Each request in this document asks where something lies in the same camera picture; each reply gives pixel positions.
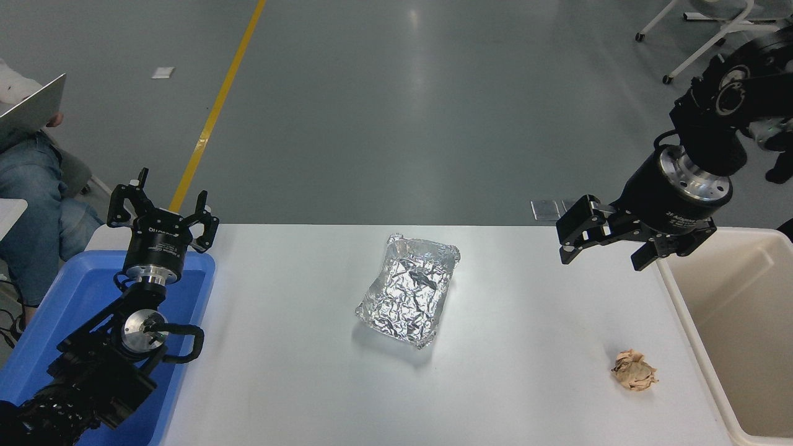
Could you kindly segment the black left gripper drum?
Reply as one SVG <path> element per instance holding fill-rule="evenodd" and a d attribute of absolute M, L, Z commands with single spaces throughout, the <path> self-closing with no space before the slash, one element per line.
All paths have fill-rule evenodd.
<path fill-rule="evenodd" d="M 125 276 L 142 276 L 149 268 L 161 276 L 181 276 L 190 242 L 182 217 L 166 209 L 141 214 L 131 223 L 131 240 L 123 264 Z"/>

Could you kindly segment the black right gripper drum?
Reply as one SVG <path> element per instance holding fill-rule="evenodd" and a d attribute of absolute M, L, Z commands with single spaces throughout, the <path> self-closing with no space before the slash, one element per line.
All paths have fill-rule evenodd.
<path fill-rule="evenodd" d="M 717 211 L 717 176 L 686 152 L 655 152 L 611 205 L 656 232 L 688 234 Z"/>

